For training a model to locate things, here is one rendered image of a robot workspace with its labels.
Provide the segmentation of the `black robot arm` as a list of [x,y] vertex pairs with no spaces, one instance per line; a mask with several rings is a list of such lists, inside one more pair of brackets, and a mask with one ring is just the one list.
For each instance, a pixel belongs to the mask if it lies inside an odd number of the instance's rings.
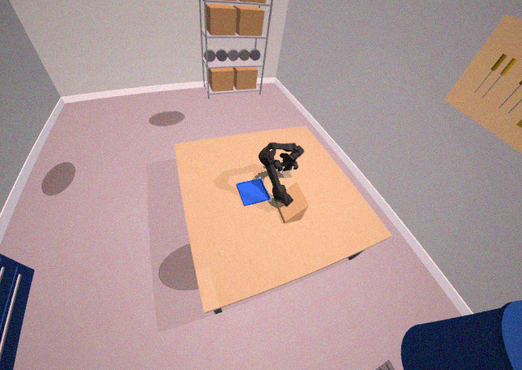
[[[272,149],[272,150],[271,150]],[[276,150],[281,149],[288,153],[281,153],[280,157],[284,161],[286,156],[290,162],[295,162],[301,155],[304,154],[304,149],[301,145],[297,145],[296,143],[269,143],[262,151],[259,153],[259,160],[266,167],[269,178],[272,182],[272,194],[275,201],[279,201],[285,204],[288,207],[294,200],[292,197],[286,192],[285,185],[281,185],[280,180],[277,176],[276,169],[274,166],[274,156],[276,155]],[[271,150],[271,151],[270,151]]]

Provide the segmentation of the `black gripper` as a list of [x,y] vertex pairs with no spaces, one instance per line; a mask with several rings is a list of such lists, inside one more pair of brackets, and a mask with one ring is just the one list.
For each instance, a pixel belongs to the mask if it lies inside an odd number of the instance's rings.
[[[273,164],[275,166],[275,169],[278,169],[278,171],[280,171],[280,170],[284,170],[284,171],[292,170],[292,167],[294,167],[294,170],[297,170],[299,168],[298,162],[297,161],[290,162],[288,160],[287,156],[286,156],[286,159],[283,162],[280,162],[279,160],[274,160]],[[285,168],[283,169],[283,167],[285,167]]]

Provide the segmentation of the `blue tray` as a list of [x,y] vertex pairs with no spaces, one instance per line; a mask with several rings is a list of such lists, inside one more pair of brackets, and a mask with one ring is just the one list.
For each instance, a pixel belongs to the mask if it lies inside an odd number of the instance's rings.
[[271,199],[261,178],[237,183],[237,189],[244,206],[257,204]]

